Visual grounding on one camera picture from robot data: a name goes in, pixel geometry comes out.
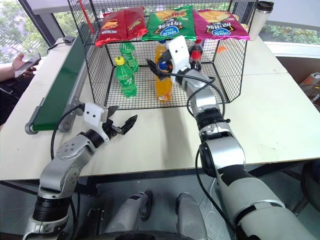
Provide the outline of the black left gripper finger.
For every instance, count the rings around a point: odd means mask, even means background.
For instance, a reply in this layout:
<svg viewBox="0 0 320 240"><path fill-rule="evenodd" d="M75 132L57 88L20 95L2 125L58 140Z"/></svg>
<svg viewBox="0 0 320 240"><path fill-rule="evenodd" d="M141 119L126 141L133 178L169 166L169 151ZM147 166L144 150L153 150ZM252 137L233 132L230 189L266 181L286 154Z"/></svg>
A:
<svg viewBox="0 0 320 240"><path fill-rule="evenodd" d="M117 111L118 106L110 106L107 111L107 121L110 121L110 117Z"/></svg>
<svg viewBox="0 0 320 240"><path fill-rule="evenodd" d="M119 128L119 134L125 135L136 123L138 116L131 116L122 127Z"/></svg>

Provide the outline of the person's bare hand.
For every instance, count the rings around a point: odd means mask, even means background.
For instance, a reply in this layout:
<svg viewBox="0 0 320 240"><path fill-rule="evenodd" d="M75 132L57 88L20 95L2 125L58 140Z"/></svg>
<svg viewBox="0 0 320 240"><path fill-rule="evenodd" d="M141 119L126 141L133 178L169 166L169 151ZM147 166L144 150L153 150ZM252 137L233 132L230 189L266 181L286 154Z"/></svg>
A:
<svg viewBox="0 0 320 240"><path fill-rule="evenodd" d="M12 69L13 69L13 76L14 77L16 76L15 75L16 71L26 63L25 61L23 61L23 58L24 58L24 54L20 53L15 57L15 59L12 62ZM26 77L26 78L30 78L34 75L36 70L37 69L34 66L32 66L32 67L28 68L27 70L25 70L24 73L22 74L22 76Z"/></svg>

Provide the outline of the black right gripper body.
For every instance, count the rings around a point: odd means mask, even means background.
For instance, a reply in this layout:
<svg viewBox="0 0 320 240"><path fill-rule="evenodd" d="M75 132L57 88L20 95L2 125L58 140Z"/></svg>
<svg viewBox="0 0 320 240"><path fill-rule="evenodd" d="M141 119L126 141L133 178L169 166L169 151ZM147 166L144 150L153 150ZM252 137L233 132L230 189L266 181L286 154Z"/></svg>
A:
<svg viewBox="0 0 320 240"><path fill-rule="evenodd" d="M167 62L161 62L161 71L165 73L171 73L173 70L173 64L172 64L172 56L169 50L166 50L162 55L167 57Z"/></svg>

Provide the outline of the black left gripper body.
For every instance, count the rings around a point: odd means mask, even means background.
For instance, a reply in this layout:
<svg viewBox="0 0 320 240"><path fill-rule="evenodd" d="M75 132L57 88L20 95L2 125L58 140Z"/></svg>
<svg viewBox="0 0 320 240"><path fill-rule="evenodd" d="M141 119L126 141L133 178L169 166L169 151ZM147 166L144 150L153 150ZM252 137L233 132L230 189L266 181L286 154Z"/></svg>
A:
<svg viewBox="0 0 320 240"><path fill-rule="evenodd" d="M102 129L110 140L117 135L125 134L124 130L118 126L115 126L114 122L110 119L107 119L106 122L102 124Z"/></svg>

